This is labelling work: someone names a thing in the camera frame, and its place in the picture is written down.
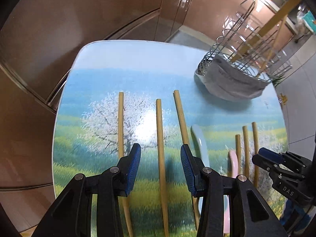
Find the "metal wire rack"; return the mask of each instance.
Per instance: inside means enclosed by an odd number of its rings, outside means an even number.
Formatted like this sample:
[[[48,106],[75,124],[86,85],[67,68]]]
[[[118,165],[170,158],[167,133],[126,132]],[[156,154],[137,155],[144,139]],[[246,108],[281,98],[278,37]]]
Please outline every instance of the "metal wire rack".
[[[243,5],[247,2],[251,2],[250,6],[243,9]],[[199,63],[196,74],[205,76],[216,55],[222,56],[230,62],[232,67],[239,69],[250,77],[257,78],[259,81],[271,82],[292,68],[292,65],[285,62],[277,70],[274,69],[273,65],[281,59],[284,61],[282,55],[286,56],[286,53],[277,55],[278,51],[273,48],[278,29],[271,31],[264,37],[258,35],[260,23],[251,15],[256,2],[257,0],[245,0],[240,4],[241,11],[244,12],[238,11],[227,21],[222,36],[216,39],[216,43],[211,46],[210,51]],[[251,46],[248,40],[251,40],[254,36],[257,36],[259,41]],[[240,48],[245,45],[247,46],[247,52],[240,54]],[[238,55],[239,59],[231,62],[235,55]]]

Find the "white blossom tree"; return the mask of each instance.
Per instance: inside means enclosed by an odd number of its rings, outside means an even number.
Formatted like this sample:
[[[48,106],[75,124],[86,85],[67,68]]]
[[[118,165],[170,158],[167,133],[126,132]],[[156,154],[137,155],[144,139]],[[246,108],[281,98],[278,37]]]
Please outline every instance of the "white blossom tree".
[[[90,104],[91,111],[83,115],[83,137],[90,151],[117,152],[118,93],[109,93],[100,102]],[[164,128],[164,139],[173,133]],[[157,144],[155,103],[147,95],[124,93],[124,147],[130,151],[138,142],[142,149]]]

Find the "table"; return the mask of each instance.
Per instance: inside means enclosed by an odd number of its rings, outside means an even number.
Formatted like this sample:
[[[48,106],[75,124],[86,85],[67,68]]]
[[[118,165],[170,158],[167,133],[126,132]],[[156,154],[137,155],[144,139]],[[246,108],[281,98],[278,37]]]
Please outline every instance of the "table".
[[[206,138],[211,167],[227,174],[228,149],[247,125],[253,153],[251,122],[259,128],[260,147],[287,150],[287,135],[272,84],[262,96],[240,103],[217,98],[194,78],[206,51],[149,41],[98,41],[81,49],[65,84],[53,143],[53,178],[58,195],[78,172],[95,175],[116,165],[118,93],[124,92],[124,148],[142,146],[134,189],[129,196],[134,236],[164,236],[159,197],[155,100],[162,100],[166,138],[165,164],[171,236],[195,236],[192,201],[180,160],[182,145],[173,91],[180,91],[187,127],[197,124]],[[191,139],[193,153],[196,146]],[[260,171],[260,192],[277,216],[284,198],[271,189]],[[93,200],[92,224],[95,225]],[[124,214],[122,225],[127,233]]]

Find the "gray cloth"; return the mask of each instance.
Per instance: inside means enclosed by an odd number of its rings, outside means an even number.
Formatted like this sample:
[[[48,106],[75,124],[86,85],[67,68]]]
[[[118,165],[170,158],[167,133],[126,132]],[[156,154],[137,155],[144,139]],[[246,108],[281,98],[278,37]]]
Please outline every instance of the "gray cloth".
[[[259,97],[269,84],[232,67],[219,55],[214,57],[205,76],[195,74],[211,94],[228,101]]]

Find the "wooden stick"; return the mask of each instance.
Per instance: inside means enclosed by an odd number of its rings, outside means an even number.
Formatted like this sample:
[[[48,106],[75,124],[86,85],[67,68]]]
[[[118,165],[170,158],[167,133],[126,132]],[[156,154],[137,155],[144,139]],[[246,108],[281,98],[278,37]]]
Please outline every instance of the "wooden stick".
[[[177,108],[179,124],[180,124],[180,131],[181,131],[181,136],[182,136],[182,142],[183,142],[183,144],[190,145],[189,135],[188,135],[188,130],[186,128],[186,123],[185,123],[185,118],[184,118],[184,113],[183,113],[183,108],[182,108],[179,90],[174,90],[173,95],[174,95],[174,100],[176,102],[176,108]]]
[[[244,147],[245,147],[245,176],[249,178],[249,140],[247,126],[242,127],[244,134]]]
[[[156,120],[157,120],[157,146],[158,146],[158,165],[159,165],[159,183],[160,196],[162,205],[163,227],[165,230],[165,237],[169,237],[168,228],[168,195],[166,183],[166,169],[165,169],[165,154],[163,143],[163,129],[162,129],[162,108],[161,100],[156,100]]]
[[[124,93],[119,92],[118,97],[118,158],[124,156],[124,129],[123,129],[123,120],[124,120]],[[125,221],[127,225],[128,234],[130,237],[133,237],[133,229],[132,229],[132,223],[131,223],[131,216],[130,216],[130,210],[128,205],[128,199],[124,197],[120,197],[122,204],[123,204],[123,210],[125,215]]]
[[[280,36],[281,36],[281,28],[283,28],[283,26],[285,25],[285,22],[286,22],[286,19],[288,18],[288,15],[286,14],[280,24],[280,27],[279,29],[277,30],[277,34],[276,34],[276,37],[273,41],[273,45],[269,51],[269,54],[267,56],[267,59],[262,63],[261,67],[260,67],[260,70],[259,70],[259,73],[256,75],[256,77],[259,77],[261,75],[262,72],[264,72],[266,70],[266,63],[270,61],[270,59],[275,55],[274,53],[274,50],[276,48],[276,44],[277,44],[277,41],[279,41],[280,39]]]
[[[243,54],[249,50],[250,46],[254,47],[254,45],[260,40],[260,37],[265,36],[280,20],[283,19],[285,15],[287,15],[290,11],[292,11],[296,5],[298,5],[301,0],[287,0],[281,8],[272,16],[271,19],[258,31],[258,35],[255,35],[247,44],[244,44],[235,54],[234,57],[230,60],[231,63],[237,61],[241,58]]]
[[[174,90],[173,96],[174,96],[174,100],[175,100],[176,108],[177,108],[177,114],[178,114],[178,119],[179,119],[182,142],[183,142],[183,144],[187,144],[190,146],[189,135],[188,135],[188,130],[186,128],[186,123],[185,123],[185,118],[184,118],[184,113],[183,113],[183,108],[182,108],[179,90]],[[194,217],[195,217],[195,227],[196,227],[196,229],[198,229],[198,225],[199,225],[199,221],[200,221],[200,215],[198,212],[198,199],[192,197],[192,203],[193,203],[193,210],[194,210]]]
[[[235,135],[235,141],[236,141],[236,155],[238,160],[238,174],[240,175],[240,160],[241,160],[241,145],[240,145],[240,134]]]
[[[119,92],[118,95],[118,159],[120,159],[124,156],[124,93]]]
[[[255,148],[255,154],[258,154],[259,151],[259,138],[258,138],[258,128],[257,123],[252,122],[252,133],[253,133],[253,143]],[[255,178],[254,178],[254,186],[258,188],[258,182],[259,182],[259,167],[255,166]]]

